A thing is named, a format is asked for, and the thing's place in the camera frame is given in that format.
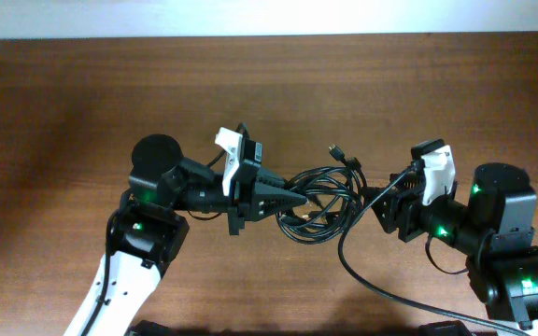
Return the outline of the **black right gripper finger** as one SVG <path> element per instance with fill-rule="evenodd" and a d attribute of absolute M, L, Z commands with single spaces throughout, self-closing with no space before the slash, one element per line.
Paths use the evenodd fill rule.
<path fill-rule="evenodd" d="M 400 174 L 390 174 L 389 181 L 395 182 L 395 188 L 400 191 L 406 191 L 414 189 L 421 185 L 421 177 L 415 172 L 408 172 L 402 178 L 399 178 Z"/>
<path fill-rule="evenodd" d="M 379 187 L 364 187 L 361 189 L 361 195 L 364 197 L 365 204 L 372 204 L 371 208 L 375 215 L 381 219 L 390 217 L 390 204 L 393 200 L 394 192 L 385 191 Z"/>

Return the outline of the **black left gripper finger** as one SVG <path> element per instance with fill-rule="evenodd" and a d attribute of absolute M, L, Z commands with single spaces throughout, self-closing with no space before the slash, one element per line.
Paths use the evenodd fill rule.
<path fill-rule="evenodd" d="M 250 199 L 249 221 L 260 221 L 271 215 L 306 204 L 307 198 L 286 189 L 255 184 Z"/>
<path fill-rule="evenodd" d="M 285 189 L 287 187 L 288 180 L 278 175 L 277 173 L 261 167 L 256 174 L 254 188 L 277 188 Z"/>

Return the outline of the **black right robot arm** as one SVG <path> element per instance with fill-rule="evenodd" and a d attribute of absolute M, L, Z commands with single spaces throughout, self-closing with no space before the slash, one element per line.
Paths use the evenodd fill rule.
<path fill-rule="evenodd" d="M 426 233 L 460 251 L 488 318 L 538 335 L 538 246 L 532 242 L 537 194 L 526 171 L 507 163 L 479 165 L 468 203 L 455 199 L 452 168 L 423 167 L 389 180 L 391 189 L 361 191 L 383 230 L 404 242 Z"/>

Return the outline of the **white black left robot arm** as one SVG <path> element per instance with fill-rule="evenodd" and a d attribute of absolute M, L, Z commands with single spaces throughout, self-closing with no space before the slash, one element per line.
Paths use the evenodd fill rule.
<path fill-rule="evenodd" d="M 229 233 L 306 203 L 303 194 L 262 168 L 262 144 L 220 128 L 226 157 L 218 173 L 184 156 L 176 139 L 152 134 L 132 152 L 129 187 L 106 224 L 105 253 L 66 329 L 68 335 L 122 335 L 156 290 L 189 231 L 184 211 L 228 218 Z"/>

